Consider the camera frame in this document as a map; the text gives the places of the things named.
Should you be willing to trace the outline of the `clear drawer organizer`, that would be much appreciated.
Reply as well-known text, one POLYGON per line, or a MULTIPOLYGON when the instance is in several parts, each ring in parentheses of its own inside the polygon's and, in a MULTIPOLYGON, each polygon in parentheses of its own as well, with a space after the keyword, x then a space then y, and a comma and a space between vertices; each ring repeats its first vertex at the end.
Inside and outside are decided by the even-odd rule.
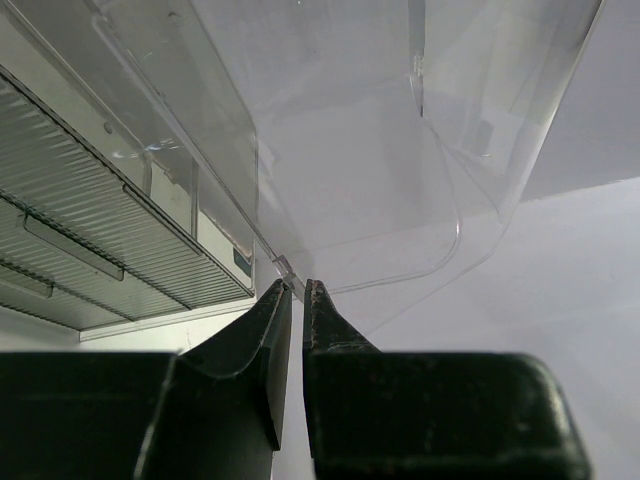
POLYGON ((253 121, 190 1, 1 5, 1 304, 86 331, 254 295, 253 121))

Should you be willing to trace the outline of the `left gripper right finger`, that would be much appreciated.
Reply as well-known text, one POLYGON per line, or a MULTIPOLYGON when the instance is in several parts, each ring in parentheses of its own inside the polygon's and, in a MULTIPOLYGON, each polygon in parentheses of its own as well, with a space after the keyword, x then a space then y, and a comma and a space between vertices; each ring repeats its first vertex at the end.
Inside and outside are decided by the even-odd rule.
POLYGON ((303 396, 319 479, 589 479, 562 389, 522 353, 385 352, 304 297, 303 396))

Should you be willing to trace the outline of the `clear organizer lid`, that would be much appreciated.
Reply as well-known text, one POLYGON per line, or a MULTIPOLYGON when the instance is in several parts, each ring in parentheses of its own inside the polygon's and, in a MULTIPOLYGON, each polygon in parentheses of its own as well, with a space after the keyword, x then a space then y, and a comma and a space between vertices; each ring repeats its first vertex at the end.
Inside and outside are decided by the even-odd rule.
POLYGON ((431 291, 503 235, 597 1, 95 1, 205 221, 301 291, 431 291))

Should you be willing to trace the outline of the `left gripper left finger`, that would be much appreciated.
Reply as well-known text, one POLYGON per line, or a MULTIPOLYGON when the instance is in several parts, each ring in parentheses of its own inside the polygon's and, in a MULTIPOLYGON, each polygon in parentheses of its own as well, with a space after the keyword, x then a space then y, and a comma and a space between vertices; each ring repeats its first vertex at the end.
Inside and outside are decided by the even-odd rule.
POLYGON ((5 479, 267 479, 281 446, 292 293, 190 349, 1 357, 5 479))

